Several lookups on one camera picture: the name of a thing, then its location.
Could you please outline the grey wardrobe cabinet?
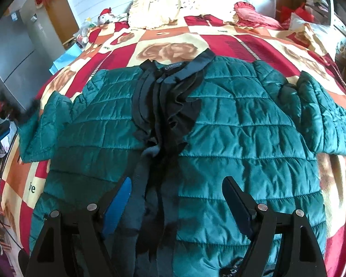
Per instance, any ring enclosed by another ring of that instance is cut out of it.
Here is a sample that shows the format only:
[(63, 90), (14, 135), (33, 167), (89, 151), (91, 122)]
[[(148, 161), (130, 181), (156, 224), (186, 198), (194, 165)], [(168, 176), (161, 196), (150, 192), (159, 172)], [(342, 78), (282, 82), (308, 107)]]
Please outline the grey wardrobe cabinet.
[(0, 91), (20, 110), (27, 109), (63, 52), (46, 8), (38, 8), (35, 0), (14, 0), (0, 19)]

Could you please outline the light blue bag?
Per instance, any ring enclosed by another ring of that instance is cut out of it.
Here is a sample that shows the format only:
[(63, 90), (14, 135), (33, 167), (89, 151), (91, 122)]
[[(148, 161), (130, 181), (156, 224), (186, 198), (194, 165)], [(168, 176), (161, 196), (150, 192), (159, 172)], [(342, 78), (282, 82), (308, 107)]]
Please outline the light blue bag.
[(49, 71), (52, 75), (56, 74), (57, 71), (65, 68), (70, 63), (72, 63), (77, 57), (82, 53), (82, 49), (77, 43), (73, 44), (68, 50), (53, 61), (52, 66)]

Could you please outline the santa plush toy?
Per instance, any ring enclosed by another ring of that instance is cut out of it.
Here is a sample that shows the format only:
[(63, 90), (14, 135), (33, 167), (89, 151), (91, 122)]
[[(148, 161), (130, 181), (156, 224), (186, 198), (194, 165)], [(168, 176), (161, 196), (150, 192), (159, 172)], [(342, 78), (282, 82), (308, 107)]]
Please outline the santa plush toy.
[(114, 19), (115, 19), (115, 16), (112, 14), (112, 9), (105, 8), (102, 10), (102, 12), (98, 16), (98, 24), (103, 25), (103, 24), (113, 23)]

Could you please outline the red cream patterned bed blanket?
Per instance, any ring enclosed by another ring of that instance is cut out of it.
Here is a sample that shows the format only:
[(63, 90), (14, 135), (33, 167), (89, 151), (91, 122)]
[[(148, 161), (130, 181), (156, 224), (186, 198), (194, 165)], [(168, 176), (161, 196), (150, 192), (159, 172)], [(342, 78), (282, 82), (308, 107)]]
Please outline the red cream patterned bed blanket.
[[(241, 69), (250, 74), (249, 64), (260, 60), (296, 83), (302, 71), (308, 72), (331, 98), (346, 109), (346, 85), (337, 78), (331, 58), (321, 53), (321, 44), (312, 39), (306, 27), (295, 31), (272, 31), (265, 28), (233, 27), (218, 18), (185, 17), (180, 26), (155, 30), (135, 29), (126, 22), (98, 27), (91, 34), (91, 46), (75, 61), (57, 72), (39, 91), (42, 104), (53, 92), (70, 99), (81, 94), (87, 81), (102, 69), (133, 67), (143, 61), (161, 64), (188, 61), (205, 49), (218, 56), (241, 60)], [(191, 276), (201, 269), (215, 276), (218, 267), (231, 256), (243, 254), (248, 241), (237, 231), (234, 220), (220, 192), (219, 174), (239, 174), (245, 169), (259, 199), (277, 209), (303, 206), (310, 217), (325, 256), (329, 276), (346, 273), (346, 156), (319, 154), (316, 175), (306, 186), (296, 184), (295, 175), (285, 177), (300, 160), (254, 160), (235, 154), (231, 138), (247, 129), (241, 111), (255, 118), (263, 107), (269, 114), (270, 104), (255, 86), (240, 83), (245, 98), (232, 99), (223, 89), (205, 87), (204, 114), (194, 131), (194, 141), (183, 153), (181, 164), (189, 167), (179, 193), (179, 230), (177, 250), (181, 276)]]

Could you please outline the wooden door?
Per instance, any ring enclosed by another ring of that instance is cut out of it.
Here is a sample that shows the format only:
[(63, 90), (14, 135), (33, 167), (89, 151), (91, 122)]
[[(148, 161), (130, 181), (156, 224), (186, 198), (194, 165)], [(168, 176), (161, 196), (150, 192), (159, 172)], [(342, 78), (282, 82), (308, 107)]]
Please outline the wooden door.
[(64, 44), (79, 30), (68, 1), (50, 0), (45, 8), (60, 42)]

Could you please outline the white pillow with pattern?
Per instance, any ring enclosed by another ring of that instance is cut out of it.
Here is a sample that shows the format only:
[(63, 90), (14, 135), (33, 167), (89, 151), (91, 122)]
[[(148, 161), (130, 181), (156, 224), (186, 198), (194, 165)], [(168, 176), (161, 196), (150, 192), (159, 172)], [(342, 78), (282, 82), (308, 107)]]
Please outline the white pillow with pattern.
[(305, 28), (311, 32), (314, 42), (320, 47), (323, 54), (328, 54), (335, 60), (346, 59), (346, 25), (338, 18), (334, 18), (331, 26), (310, 23), (297, 14), (291, 14), (290, 31)]

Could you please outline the cream folded quilt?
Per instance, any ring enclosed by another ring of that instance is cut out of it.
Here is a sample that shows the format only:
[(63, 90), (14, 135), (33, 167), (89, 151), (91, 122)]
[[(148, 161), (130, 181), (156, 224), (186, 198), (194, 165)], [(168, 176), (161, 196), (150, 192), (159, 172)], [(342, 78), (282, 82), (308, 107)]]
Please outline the cream folded quilt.
[(234, 0), (133, 0), (128, 11), (128, 25), (139, 29), (157, 29), (175, 25), (185, 16), (211, 14), (229, 19)]

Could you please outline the pink ruffled pillow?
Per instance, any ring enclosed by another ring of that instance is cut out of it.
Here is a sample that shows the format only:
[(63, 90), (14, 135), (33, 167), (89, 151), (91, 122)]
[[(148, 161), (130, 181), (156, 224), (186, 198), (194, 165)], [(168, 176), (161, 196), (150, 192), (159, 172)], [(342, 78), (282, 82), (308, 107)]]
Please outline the pink ruffled pillow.
[(272, 30), (283, 30), (280, 23), (272, 17), (265, 16), (256, 11), (252, 4), (239, 1), (234, 5), (237, 16), (237, 25), (242, 27), (265, 27)]

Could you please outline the teal quilted puffer jacket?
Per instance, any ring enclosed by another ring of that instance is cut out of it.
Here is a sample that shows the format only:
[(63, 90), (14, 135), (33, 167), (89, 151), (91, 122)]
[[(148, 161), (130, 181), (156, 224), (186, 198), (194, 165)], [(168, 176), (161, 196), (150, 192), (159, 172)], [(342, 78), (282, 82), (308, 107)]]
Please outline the teal quilted puffer jacket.
[[(346, 109), (318, 81), (302, 72), (291, 84), (262, 61), (249, 64), (250, 74), (240, 65), (240, 59), (210, 50), (170, 65), (146, 60), (98, 71), (75, 99), (54, 92), (44, 107), (35, 101), (19, 128), (20, 156), (25, 163), (48, 160), (50, 169), (33, 212), (31, 254), (50, 212), (71, 213), (98, 203), (120, 178), (129, 177), (130, 198), (116, 230), (104, 240), (117, 276), (181, 276), (175, 263), (179, 193), (189, 167), (180, 159), (204, 114), (205, 87), (236, 99), (246, 97), (241, 82), (255, 83), (270, 112), (259, 107), (249, 118), (241, 111), (248, 128), (234, 135), (230, 146), (249, 160), (300, 160), (285, 173), (295, 175), (299, 186), (316, 175), (318, 154), (346, 156)], [(237, 175), (222, 173), (220, 166), (214, 171), (221, 194), (224, 178), (231, 176), (257, 203), (286, 214), (300, 209), (310, 223), (303, 206), (282, 210), (260, 200), (245, 169)], [(245, 251), (220, 265), (215, 276), (230, 276), (240, 265), (251, 242), (239, 233), (248, 241)], [(206, 275), (197, 268), (191, 276)]]

